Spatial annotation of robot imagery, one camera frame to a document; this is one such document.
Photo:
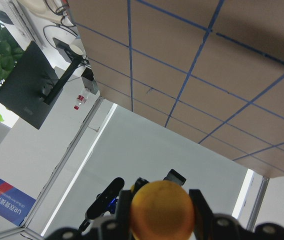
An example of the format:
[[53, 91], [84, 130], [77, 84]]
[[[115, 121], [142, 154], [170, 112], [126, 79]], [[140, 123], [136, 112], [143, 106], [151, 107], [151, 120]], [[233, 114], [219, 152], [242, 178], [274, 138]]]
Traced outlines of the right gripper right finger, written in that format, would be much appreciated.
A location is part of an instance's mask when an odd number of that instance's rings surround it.
[[213, 213], [199, 189], [188, 192], [194, 208], [197, 240], [284, 240], [284, 227], [267, 222], [247, 230], [231, 215]]

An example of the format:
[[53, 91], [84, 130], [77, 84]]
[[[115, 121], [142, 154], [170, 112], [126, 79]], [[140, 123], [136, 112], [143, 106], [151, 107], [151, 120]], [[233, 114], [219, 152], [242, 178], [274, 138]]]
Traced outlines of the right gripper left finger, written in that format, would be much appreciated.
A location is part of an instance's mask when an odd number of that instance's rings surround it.
[[59, 228], [46, 240], [132, 240], [130, 229], [130, 207], [133, 195], [130, 190], [120, 192], [115, 214], [97, 218], [91, 224], [88, 233], [83, 234], [78, 229]]

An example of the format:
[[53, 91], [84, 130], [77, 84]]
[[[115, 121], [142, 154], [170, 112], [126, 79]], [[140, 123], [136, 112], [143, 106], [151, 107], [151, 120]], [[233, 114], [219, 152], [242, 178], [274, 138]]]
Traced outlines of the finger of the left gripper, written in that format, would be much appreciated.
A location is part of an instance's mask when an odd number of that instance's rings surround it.
[[168, 172], [168, 174], [164, 177], [165, 181], [171, 181], [179, 186], [183, 186], [186, 182], [186, 178], [182, 176], [180, 173], [178, 173], [173, 168]]

